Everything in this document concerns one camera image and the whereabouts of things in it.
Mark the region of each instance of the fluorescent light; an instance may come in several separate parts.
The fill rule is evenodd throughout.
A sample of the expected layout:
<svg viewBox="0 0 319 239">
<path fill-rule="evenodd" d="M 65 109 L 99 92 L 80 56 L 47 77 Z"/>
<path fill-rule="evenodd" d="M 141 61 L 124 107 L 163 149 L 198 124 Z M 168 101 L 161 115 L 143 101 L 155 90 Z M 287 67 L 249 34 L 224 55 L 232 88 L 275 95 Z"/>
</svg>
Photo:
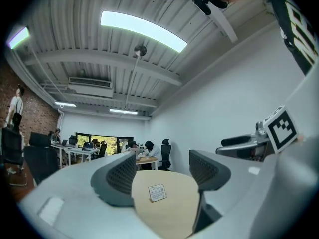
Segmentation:
<svg viewBox="0 0 319 239">
<path fill-rule="evenodd" d="M 70 104 L 70 103 L 63 103 L 63 102 L 55 102 L 57 105 L 61 105 L 61 106 L 72 106 L 72 107 L 76 107 L 75 104 Z"/>
<path fill-rule="evenodd" d="M 185 41 L 168 30 L 147 20 L 123 13 L 112 11 L 102 12 L 101 25 L 118 27 L 145 35 L 167 45 L 177 52 L 181 52 L 187 45 Z"/>
<path fill-rule="evenodd" d="M 134 114 L 134 115 L 138 114 L 138 112 L 126 111 L 126 110 L 118 110 L 118 109 L 110 109 L 110 112 L 122 113 L 122 114 Z"/>
<path fill-rule="evenodd" d="M 20 42 L 29 37 L 29 31 L 25 27 L 18 34 L 15 35 L 14 38 L 9 42 L 9 46 L 11 49 L 14 49 Z"/>
</svg>

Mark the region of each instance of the wooden floor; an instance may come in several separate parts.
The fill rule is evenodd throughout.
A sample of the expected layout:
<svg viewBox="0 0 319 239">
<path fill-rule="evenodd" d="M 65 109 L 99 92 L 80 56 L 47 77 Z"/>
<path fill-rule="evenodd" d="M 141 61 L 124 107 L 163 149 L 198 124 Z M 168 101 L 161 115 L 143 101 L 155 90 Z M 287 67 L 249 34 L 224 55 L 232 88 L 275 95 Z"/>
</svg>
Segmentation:
<svg viewBox="0 0 319 239">
<path fill-rule="evenodd" d="M 10 177 L 8 178 L 9 183 L 13 184 L 24 184 L 25 183 L 25 174 L 26 174 L 26 182 L 27 185 L 24 187 L 17 187 L 17 186 L 10 186 L 11 188 L 11 193 L 14 199 L 19 202 L 23 197 L 25 197 L 29 192 L 31 192 L 34 189 L 34 184 L 33 184 L 33 176 L 31 175 L 31 172 L 28 168 L 28 165 L 24 163 L 23 167 L 24 170 L 22 171 L 22 174 L 19 173 L 18 166 L 16 165 L 8 165 L 6 164 L 6 169 L 9 167 L 12 167 L 17 173 L 16 174 L 11 174 Z"/>
</svg>

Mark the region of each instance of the black hair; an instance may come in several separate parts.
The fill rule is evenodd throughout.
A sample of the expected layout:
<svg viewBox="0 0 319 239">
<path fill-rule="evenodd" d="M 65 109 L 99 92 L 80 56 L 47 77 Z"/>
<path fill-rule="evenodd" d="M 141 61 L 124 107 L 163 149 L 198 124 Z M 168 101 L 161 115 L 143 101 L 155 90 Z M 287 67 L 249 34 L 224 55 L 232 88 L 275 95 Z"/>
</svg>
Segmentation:
<svg viewBox="0 0 319 239">
<path fill-rule="evenodd" d="M 147 141 L 144 146 L 148 150 L 153 150 L 154 144 L 151 141 Z"/>
<path fill-rule="evenodd" d="M 20 96 L 22 97 L 25 89 L 24 89 L 24 87 L 20 86 L 20 84 L 18 85 L 18 89 L 20 89 Z"/>
<path fill-rule="evenodd" d="M 129 146 L 130 148 L 133 148 L 133 145 L 137 145 L 135 141 L 129 141 L 129 142 L 128 142 L 128 146 Z"/>
</svg>

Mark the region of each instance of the brick wall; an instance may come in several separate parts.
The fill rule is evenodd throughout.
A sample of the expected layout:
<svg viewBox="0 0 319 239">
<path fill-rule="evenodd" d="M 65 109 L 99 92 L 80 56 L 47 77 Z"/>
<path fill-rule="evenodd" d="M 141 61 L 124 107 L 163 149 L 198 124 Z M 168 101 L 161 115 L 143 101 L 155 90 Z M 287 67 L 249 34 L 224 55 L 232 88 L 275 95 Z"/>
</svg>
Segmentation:
<svg viewBox="0 0 319 239">
<path fill-rule="evenodd" d="M 18 84 L 24 86 L 22 97 L 23 112 L 20 131 L 25 136 L 25 143 L 29 143 L 31 132 L 49 134 L 54 131 L 59 119 L 59 112 L 38 97 L 15 74 L 6 61 L 0 63 L 0 126 L 3 127 L 12 97 L 15 95 Z"/>
</svg>

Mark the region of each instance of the air conditioner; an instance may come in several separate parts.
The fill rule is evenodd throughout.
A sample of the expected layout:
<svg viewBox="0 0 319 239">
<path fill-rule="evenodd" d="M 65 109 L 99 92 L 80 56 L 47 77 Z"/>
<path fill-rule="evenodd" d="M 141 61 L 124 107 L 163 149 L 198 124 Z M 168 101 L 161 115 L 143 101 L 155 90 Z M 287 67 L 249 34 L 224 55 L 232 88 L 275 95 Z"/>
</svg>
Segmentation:
<svg viewBox="0 0 319 239">
<path fill-rule="evenodd" d="M 110 81 L 70 77 L 68 87 L 78 94 L 113 97 L 113 84 Z"/>
</svg>

